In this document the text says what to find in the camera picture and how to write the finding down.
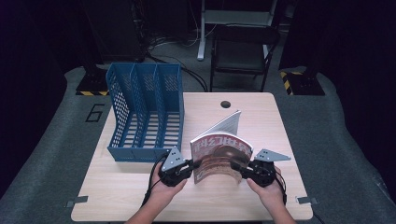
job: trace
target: wooden table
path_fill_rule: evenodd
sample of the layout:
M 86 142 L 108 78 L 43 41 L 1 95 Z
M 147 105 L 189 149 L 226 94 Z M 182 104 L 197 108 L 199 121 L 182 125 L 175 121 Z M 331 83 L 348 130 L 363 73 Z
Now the wooden table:
M 231 107 L 222 108 L 222 101 L 229 101 Z M 242 114 L 238 135 L 254 146 L 253 156 L 267 148 L 291 157 L 290 161 L 276 161 L 287 184 L 287 208 L 291 215 L 295 219 L 313 216 L 310 204 L 298 204 L 295 200 L 306 196 L 306 192 L 271 93 L 185 92 L 184 106 L 181 152 L 185 159 L 191 158 L 192 138 L 239 109 Z M 143 201 L 152 163 L 115 162 L 106 148 L 114 129 L 115 117 L 111 110 L 78 195 L 88 196 L 88 201 L 75 204 L 71 215 L 74 221 L 125 221 Z M 192 176 L 156 221 L 268 219 L 271 219 L 269 213 L 245 179 L 238 185 L 228 175 L 212 175 L 197 185 Z

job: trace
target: gray carpet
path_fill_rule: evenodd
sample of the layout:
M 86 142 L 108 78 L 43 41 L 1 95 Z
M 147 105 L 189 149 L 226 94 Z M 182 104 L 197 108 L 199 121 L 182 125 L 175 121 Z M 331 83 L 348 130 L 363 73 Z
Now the gray carpet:
M 380 175 L 349 135 L 330 80 L 318 75 L 325 96 L 287 95 L 277 71 L 282 43 L 276 50 L 264 91 L 275 96 L 307 193 L 319 201 L 312 206 L 314 212 L 325 223 L 396 223 L 396 206 Z M 174 59 L 177 58 L 208 84 L 210 41 L 203 62 L 196 60 L 197 50 L 198 43 L 191 47 L 165 44 L 154 48 L 151 54 L 170 63 L 178 63 Z M 1 199 L 0 223 L 73 223 L 72 208 L 64 205 L 78 196 L 111 107 L 109 96 L 75 95 L 83 75 L 82 68 L 65 74 L 68 88 L 64 100 L 34 153 Z M 187 73 L 183 73 L 183 88 L 203 91 Z M 93 106 L 102 112 L 101 117 L 98 122 L 86 122 Z M 320 222 L 313 217 L 299 223 Z

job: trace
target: black chair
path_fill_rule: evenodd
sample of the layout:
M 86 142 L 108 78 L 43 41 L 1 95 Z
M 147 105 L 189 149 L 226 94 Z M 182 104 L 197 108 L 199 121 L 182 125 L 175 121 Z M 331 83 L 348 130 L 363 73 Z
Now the black chair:
M 260 91 L 264 90 L 268 68 L 272 55 L 279 41 L 280 34 L 271 26 L 224 24 L 217 27 L 212 46 L 210 69 L 210 91 L 213 88 L 243 89 L 258 91 L 257 88 L 230 87 L 230 85 L 214 85 L 215 73 L 221 73 L 224 79 L 231 79 L 227 74 L 263 75 Z

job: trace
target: magazine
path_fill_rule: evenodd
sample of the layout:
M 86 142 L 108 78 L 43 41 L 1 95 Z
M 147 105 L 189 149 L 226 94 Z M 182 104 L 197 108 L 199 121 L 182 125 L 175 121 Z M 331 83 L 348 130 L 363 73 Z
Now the magazine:
M 240 110 L 235 111 L 191 140 L 191 156 L 199 164 L 194 170 L 195 184 L 210 175 L 230 175 L 241 182 L 241 174 L 231 168 L 230 161 L 248 167 L 253 147 L 237 136 L 240 115 Z

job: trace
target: human arm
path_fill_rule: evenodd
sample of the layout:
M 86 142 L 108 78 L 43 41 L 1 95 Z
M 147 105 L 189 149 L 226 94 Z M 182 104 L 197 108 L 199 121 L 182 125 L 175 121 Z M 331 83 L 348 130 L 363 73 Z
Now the human arm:
M 278 172 L 278 174 L 276 174 L 276 178 L 280 179 L 280 170 L 277 167 L 275 168 Z M 296 223 L 285 204 L 283 204 L 282 189 L 277 181 L 274 181 L 271 185 L 262 188 L 257 185 L 254 180 L 248 178 L 247 184 L 254 192 L 259 195 L 262 205 L 264 205 L 264 207 L 268 210 L 275 223 Z
M 161 211 L 172 201 L 174 196 L 178 194 L 186 185 L 187 179 L 181 181 L 175 187 L 167 187 L 160 181 L 158 172 L 161 164 L 159 163 L 154 170 L 151 186 L 151 194 L 148 201 L 131 217 L 125 224 L 150 224 L 154 221 Z

